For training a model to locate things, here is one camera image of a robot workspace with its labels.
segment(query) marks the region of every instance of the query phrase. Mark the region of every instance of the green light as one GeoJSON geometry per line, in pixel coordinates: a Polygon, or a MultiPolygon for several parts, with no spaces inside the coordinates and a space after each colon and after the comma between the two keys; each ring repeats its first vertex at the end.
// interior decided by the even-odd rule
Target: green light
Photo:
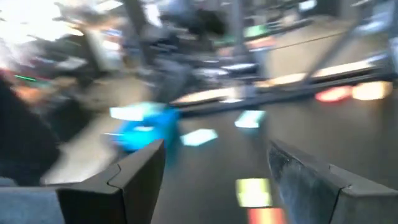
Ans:
{"type": "Polygon", "coordinates": [[[17,78],[21,78],[21,79],[25,79],[25,80],[29,80],[29,81],[34,81],[34,82],[36,82],[36,81],[37,81],[37,80],[36,80],[36,79],[34,79],[34,78],[23,77],[23,76],[21,76],[21,75],[15,75],[15,77],[17,77],[17,78]]]}

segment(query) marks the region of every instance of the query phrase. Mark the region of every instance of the floor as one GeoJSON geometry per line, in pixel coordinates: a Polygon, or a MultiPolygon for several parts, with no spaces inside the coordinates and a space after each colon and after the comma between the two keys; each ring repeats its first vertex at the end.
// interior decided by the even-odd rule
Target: floor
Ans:
{"type": "MultiPolygon", "coordinates": [[[[318,19],[310,27],[279,37],[271,52],[273,77],[304,72],[333,44],[348,23],[318,19]]],[[[331,65],[361,60],[365,55],[382,48],[380,37],[354,41],[331,65]]],[[[145,88],[133,77],[118,78],[112,83],[112,95],[118,105],[128,105],[140,100],[145,88]]],[[[105,141],[104,133],[111,133],[121,122],[108,114],[98,117],[79,136],[62,146],[64,156],[43,178],[45,183],[79,182],[98,173],[118,156],[118,152],[105,141]]]]}

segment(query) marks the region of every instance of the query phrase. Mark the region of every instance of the orange light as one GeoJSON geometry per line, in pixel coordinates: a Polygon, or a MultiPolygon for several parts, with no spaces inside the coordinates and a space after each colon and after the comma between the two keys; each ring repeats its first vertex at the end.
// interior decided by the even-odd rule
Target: orange light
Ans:
{"type": "Polygon", "coordinates": [[[357,100],[378,100],[388,96],[392,91],[390,82],[362,83],[353,88],[353,98],[357,100]]]}
{"type": "Polygon", "coordinates": [[[321,102],[331,103],[349,98],[351,96],[351,92],[351,86],[340,86],[317,93],[315,98],[321,102]]]}
{"type": "Polygon", "coordinates": [[[251,208],[248,210],[249,224],[286,224],[281,208],[251,208]]]}

